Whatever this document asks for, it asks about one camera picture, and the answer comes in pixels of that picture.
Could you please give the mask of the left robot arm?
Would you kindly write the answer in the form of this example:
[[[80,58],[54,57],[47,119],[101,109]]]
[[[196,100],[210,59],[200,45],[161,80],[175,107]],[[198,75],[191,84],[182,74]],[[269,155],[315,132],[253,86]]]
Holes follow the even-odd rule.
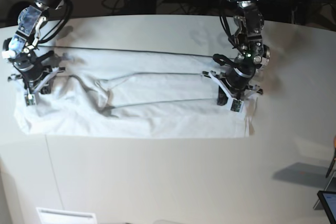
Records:
[[[250,82],[268,65],[270,49],[264,44],[261,35],[264,17],[258,9],[258,0],[227,1],[237,5],[237,12],[233,17],[237,30],[235,33],[231,32],[227,16],[222,10],[219,12],[220,23],[238,54],[233,60],[225,55],[214,54],[213,60],[227,69],[220,74],[210,72],[208,76],[219,86],[217,104],[226,106],[233,112],[241,112],[249,96],[263,93],[259,85],[251,85]]]

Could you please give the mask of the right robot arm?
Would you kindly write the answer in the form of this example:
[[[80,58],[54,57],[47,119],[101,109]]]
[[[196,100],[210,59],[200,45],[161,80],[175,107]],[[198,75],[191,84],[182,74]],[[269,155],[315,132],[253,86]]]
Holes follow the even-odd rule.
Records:
[[[48,22],[48,11],[66,6],[65,17],[55,27],[49,37],[41,36],[41,29]],[[30,99],[38,94],[51,92],[51,80],[65,71],[64,67],[53,67],[43,62],[55,55],[49,51],[37,56],[38,46],[49,42],[64,28],[73,11],[71,0],[34,0],[32,5],[23,9],[18,17],[18,28],[12,38],[3,43],[2,57],[12,64],[18,74],[8,77],[9,81],[23,82],[24,95]]]

